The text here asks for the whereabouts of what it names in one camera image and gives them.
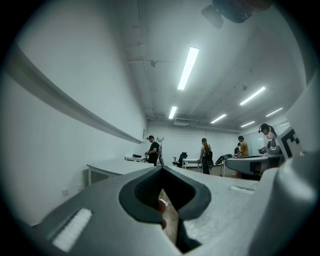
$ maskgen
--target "wall socket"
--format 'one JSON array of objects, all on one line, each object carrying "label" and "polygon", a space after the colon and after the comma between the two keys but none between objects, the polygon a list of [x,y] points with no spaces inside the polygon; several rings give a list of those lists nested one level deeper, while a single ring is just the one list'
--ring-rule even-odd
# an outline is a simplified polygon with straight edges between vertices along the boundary
[{"label": "wall socket", "polygon": [[64,197],[67,196],[67,195],[69,195],[69,191],[68,191],[67,188],[62,189],[62,195],[63,195]]},{"label": "wall socket", "polygon": [[84,189],[84,186],[82,183],[78,184],[78,191],[81,191]]}]

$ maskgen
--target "table leg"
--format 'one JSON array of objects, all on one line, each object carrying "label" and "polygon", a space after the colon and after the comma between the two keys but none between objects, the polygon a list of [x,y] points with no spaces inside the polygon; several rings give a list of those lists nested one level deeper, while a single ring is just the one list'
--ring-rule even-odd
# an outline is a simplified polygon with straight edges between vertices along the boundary
[{"label": "table leg", "polygon": [[89,167],[89,170],[88,170],[88,186],[91,185],[91,167]]}]

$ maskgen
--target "wooden floor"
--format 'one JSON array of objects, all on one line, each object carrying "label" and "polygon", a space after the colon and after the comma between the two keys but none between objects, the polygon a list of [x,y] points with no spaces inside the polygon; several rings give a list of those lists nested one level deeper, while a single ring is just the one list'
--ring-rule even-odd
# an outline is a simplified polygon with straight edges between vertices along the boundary
[{"label": "wooden floor", "polygon": [[[197,167],[189,167],[187,168],[190,171],[197,172]],[[229,178],[236,178],[236,172],[233,170],[230,170],[229,168],[225,167],[225,177]],[[215,166],[210,170],[210,175],[214,176],[220,176],[220,166]],[[164,233],[168,236],[168,238],[176,244],[177,242],[177,234],[178,234],[178,213],[173,207],[173,205],[170,202],[170,199],[168,198],[167,194],[164,190],[160,193],[160,199],[164,199],[168,203],[168,206],[165,209],[165,212],[163,214],[163,218],[166,221],[166,228],[163,230]]]}]

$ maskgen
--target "air conditioner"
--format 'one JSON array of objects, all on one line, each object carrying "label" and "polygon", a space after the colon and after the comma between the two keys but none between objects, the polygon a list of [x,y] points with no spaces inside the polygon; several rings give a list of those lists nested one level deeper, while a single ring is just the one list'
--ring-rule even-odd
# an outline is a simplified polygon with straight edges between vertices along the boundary
[{"label": "air conditioner", "polygon": [[188,126],[188,125],[190,125],[190,120],[175,118],[173,121],[173,125],[174,126]]}]

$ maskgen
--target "rectangular light fixture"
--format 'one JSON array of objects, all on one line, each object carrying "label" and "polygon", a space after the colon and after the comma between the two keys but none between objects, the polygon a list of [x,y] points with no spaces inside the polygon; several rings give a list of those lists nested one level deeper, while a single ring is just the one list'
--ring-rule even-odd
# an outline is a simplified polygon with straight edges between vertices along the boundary
[{"label": "rectangular light fixture", "polygon": [[274,114],[274,113],[276,113],[276,112],[278,112],[279,110],[282,110],[282,109],[283,109],[283,108],[281,107],[281,108],[277,109],[276,111],[273,111],[272,113],[267,114],[266,117],[268,117],[268,116],[270,116],[270,115],[272,115],[272,114]]},{"label": "rectangular light fixture", "polygon": [[219,116],[217,119],[213,120],[211,124],[215,123],[216,121],[219,121],[221,118],[224,118],[226,114],[223,114],[222,116]]},{"label": "rectangular light fixture", "polygon": [[255,122],[255,121],[252,121],[252,122],[246,123],[246,124],[242,125],[241,127],[245,127],[245,126],[251,125],[251,124],[253,124],[254,122]]},{"label": "rectangular light fixture", "polygon": [[180,82],[178,85],[178,90],[185,89],[187,81],[188,81],[189,76],[191,74],[192,68],[194,67],[194,64],[196,62],[198,53],[199,53],[199,49],[194,48],[194,47],[190,47],[188,56],[186,57],[186,61],[184,64],[184,68],[182,71]]},{"label": "rectangular light fixture", "polygon": [[176,107],[176,106],[173,106],[173,107],[171,108],[171,112],[170,112],[170,115],[169,115],[169,119],[174,118],[174,115],[175,115],[176,110],[177,110],[177,107]]},{"label": "rectangular light fixture", "polygon": [[240,105],[244,105],[246,104],[248,101],[252,100],[254,97],[256,97],[258,94],[262,93],[264,90],[266,89],[266,87],[262,87],[260,90],[258,90],[256,93],[252,94],[249,98],[247,98],[246,100],[242,101],[240,103]]}]

